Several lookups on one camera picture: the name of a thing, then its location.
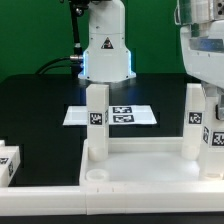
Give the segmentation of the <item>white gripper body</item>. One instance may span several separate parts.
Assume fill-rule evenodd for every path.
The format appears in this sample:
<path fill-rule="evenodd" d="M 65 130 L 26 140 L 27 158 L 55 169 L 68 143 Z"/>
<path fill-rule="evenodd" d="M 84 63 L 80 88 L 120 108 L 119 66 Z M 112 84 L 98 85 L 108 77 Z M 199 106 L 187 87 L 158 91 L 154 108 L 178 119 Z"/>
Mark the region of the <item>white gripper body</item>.
<path fill-rule="evenodd" d="M 184 26 L 180 39 L 186 73 L 224 89 L 224 23 L 210 23 L 199 37 Z"/>

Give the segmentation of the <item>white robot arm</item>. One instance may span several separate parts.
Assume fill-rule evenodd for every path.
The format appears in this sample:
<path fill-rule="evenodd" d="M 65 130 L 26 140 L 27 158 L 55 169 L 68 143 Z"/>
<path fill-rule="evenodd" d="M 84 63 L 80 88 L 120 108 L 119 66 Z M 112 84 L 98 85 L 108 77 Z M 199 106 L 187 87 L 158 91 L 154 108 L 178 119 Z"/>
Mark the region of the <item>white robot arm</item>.
<path fill-rule="evenodd" d="M 78 59 L 81 79 L 118 82 L 134 76 L 125 45 L 125 7 L 121 0 L 69 0 L 77 19 L 89 13 L 89 46 Z M 186 72 L 219 89 L 216 116 L 224 120 L 224 0 L 177 0 Z"/>

